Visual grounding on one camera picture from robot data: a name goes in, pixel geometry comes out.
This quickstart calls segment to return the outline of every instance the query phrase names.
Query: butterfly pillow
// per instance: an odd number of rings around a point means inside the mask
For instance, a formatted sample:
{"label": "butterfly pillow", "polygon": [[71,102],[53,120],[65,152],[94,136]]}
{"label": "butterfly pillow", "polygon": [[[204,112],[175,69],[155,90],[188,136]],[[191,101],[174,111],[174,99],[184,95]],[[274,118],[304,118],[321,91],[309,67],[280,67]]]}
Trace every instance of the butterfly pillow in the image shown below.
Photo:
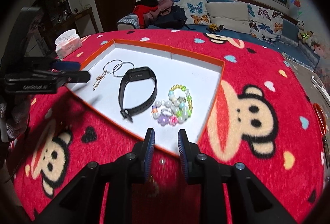
{"label": "butterfly pillow", "polygon": [[206,10],[206,0],[178,0],[176,5],[184,9],[187,17],[186,25],[210,25],[210,17]]}
{"label": "butterfly pillow", "polygon": [[247,4],[251,35],[259,40],[279,41],[283,30],[283,14]]}

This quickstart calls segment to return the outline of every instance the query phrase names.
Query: fitness tracker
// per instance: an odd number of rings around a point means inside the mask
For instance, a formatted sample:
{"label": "fitness tracker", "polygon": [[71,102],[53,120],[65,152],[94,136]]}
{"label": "fitness tracker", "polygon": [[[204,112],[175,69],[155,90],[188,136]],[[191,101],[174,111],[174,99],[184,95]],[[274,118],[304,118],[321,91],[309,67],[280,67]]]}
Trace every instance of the fitness tracker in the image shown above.
{"label": "fitness tracker", "polygon": [[[155,88],[151,96],[148,98],[148,100],[137,107],[124,109],[123,102],[124,102],[124,92],[126,85],[129,82],[142,81],[150,78],[154,80]],[[145,111],[146,109],[148,109],[155,101],[156,96],[157,96],[157,79],[155,73],[149,67],[138,67],[126,71],[125,75],[121,79],[119,95],[118,95],[118,102],[121,108],[120,111],[121,115],[124,117],[124,119],[129,119],[131,122],[133,122],[132,116],[139,114]]]}

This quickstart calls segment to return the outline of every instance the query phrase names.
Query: white tray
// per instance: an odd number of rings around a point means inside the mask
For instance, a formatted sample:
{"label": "white tray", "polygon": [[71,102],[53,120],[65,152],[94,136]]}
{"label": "white tray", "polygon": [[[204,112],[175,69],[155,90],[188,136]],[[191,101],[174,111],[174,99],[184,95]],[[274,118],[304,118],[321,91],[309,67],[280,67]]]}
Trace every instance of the white tray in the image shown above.
{"label": "white tray", "polygon": [[[111,41],[99,50],[94,59],[88,59],[83,70],[89,71],[91,80],[88,83],[71,83],[68,88],[88,106],[99,112],[111,122],[128,133],[144,139],[147,128],[155,130],[155,144],[168,153],[178,155],[178,131],[185,129],[190,142],[197,143],[209,117],[215,93],[221,80],[224,62],[205,55],[175,49],[169,46],[131,41]],[[135,67],[148,66],[156,75],[158,92],[156,100],[168,100],[168,92],[173,85],[185,85],[192,97],[193,113],[183,124],[161,126],[151,116],[151,107],[141,114],[133,116],[133,122],[123,119],[118,104],[118,91],[121,78],[107,74],[93,91],[96,77],[103,73],[103,67],[113,59],[130,61]],[[107,65],[112,69],[119,62]],[[124,64],[116,75],[124,75],[131,64]],[[126,86],[124,108],[132,108],[145,102],[154,89],[152,79],[131,82]],[[180,90],[174,91],[176,97],[185,96]]]}

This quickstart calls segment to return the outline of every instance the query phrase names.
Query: black bag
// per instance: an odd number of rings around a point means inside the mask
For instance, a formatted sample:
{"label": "black bag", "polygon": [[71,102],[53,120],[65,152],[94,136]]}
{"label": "black bag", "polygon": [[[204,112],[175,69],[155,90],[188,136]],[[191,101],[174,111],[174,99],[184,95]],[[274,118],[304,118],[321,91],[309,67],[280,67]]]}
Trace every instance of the black bag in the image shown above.
{"label": "black bag", "polygon": [[182,28],[187,22],[184,9],[178,5],[172,6],[168,15],[161,15],[154,21],[153,25],[161,28]]}

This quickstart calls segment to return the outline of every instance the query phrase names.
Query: beige pillow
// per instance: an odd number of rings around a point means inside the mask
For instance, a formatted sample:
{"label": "beige pillow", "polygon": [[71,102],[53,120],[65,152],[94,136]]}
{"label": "beige pillow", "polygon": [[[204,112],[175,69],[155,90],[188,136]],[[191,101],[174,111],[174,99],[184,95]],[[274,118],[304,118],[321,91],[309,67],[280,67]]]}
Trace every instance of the beige pillow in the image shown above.
{"label": "beige pillow", "polygon": [[225,29],[251,34],[248,6],[244,2],[210,2],[206,4],[211,23]]}

